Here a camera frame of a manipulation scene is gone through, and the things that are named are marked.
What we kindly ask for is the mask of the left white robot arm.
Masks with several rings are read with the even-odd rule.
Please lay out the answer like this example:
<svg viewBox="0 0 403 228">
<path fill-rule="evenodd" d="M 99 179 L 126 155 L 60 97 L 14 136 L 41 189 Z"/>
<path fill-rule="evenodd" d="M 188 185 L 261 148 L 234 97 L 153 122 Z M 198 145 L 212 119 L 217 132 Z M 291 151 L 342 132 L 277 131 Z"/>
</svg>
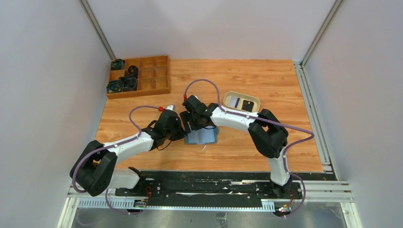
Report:
<svg viewBox="0 0 403 228">
<path fill-rule="evenodd" d="M 164 109 L 158 120 L 138 134 L 115 142 L 89 142 L 71 169 L 70 177 L 93 197 L 106 189 L 133 189 L 141 181 L 140 172 L 134 168 L 116 169 L 116 165 L 139 153 L 155 150 L 166 140 L 176 141 L 184 136 L 179 115 Z"/>
</svg>

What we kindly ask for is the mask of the black card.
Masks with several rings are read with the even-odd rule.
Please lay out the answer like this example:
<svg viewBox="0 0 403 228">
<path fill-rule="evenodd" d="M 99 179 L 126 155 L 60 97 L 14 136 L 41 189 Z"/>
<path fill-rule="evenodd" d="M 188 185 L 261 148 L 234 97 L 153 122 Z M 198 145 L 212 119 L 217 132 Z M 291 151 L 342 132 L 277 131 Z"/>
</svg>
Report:
<svg viewBox="0 0 403 228">
<path fill-rule="evenodd" d="M 254 102 L 249 100 L 243 100 L 241 109 L 243 111 L 252 112 L 254 108 Z"/>
</svg>

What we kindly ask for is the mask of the blue card holder wallet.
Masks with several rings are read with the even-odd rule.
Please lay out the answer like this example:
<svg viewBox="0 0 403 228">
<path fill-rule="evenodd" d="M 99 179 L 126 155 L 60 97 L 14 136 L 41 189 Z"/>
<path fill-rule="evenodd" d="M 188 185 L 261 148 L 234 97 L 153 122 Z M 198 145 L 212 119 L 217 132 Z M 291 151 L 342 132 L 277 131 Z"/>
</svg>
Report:
<svg viewBox="0 0 403 228">
<path fill-rule="evenodd" d="M 205 145 L 218 142 L 219 129 L 217 127 L 202 128 L 197 131 L 191 130 L 185 136 L 186 144 Z"/>
</svg>

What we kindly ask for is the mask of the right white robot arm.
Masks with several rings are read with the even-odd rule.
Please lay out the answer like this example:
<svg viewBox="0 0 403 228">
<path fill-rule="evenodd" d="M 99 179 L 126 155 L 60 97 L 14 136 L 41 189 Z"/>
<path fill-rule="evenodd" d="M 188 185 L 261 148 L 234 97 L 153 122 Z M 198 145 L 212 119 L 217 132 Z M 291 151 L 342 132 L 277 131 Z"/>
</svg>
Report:
<svg viewBox="0 0 403 228">
<path fill-rule="evenodd" d="M 246 132 L 251 136 L 257 151 L 267 158 L 271 182 L 278 186 L 290 184 L 292 178 L 282 157 L 288 143 L 288 131 L 270 110 L 235 111 L 217 103 L 206 105 L 194 95 L 185 97 L 182 105 L 185 111 L 180 113 L 180 117 L 186 133 L 208 126 L 228 127 Z"/>
</svg>

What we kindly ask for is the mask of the grey striped card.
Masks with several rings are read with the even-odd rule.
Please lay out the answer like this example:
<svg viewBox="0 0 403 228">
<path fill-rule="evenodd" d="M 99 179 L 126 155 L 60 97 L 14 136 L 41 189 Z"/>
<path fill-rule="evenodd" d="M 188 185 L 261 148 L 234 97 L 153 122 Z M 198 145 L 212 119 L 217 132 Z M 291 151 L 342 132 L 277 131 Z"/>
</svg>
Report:
<svg viewBox="0 0 403 228">
<path fill-rule="evenodd" d="M 230 96 L 228 101 L 228 106 L 231 108 L 238 109 L 240 103 L 240 98 L 236 96 Z"/>
</svg>

